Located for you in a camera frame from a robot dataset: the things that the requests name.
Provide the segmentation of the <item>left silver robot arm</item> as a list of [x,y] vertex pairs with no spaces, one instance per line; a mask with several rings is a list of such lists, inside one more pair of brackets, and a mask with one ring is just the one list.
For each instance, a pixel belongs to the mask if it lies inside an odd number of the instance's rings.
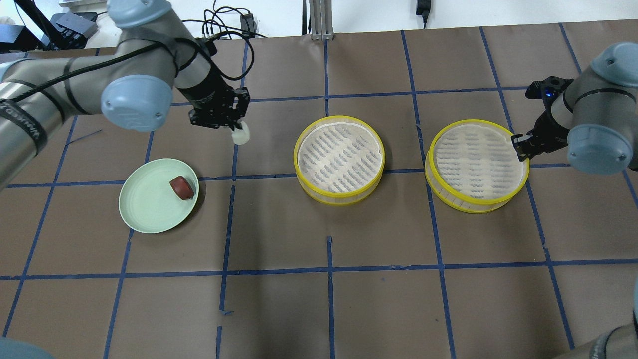
[[102,114],[123,129],[162,127],[178,89],[191,124],[227,127],[249,141],[248,89],[212,61],[214,39],[194,38],[166,0],[110,0],[121,30],[113,55],[21,59],[1,65],[1,186],[10,182],[78,115]]

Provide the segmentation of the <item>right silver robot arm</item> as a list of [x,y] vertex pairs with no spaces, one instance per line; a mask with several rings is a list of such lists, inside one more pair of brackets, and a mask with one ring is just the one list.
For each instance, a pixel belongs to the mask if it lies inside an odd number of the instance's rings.
[[612,175],[636,171],[638,46],[610,45],[576,79],[547,77],[531,83],[526,97],[542,100],[533,129],[511,137],[518,160],[565,148],[577,170]]

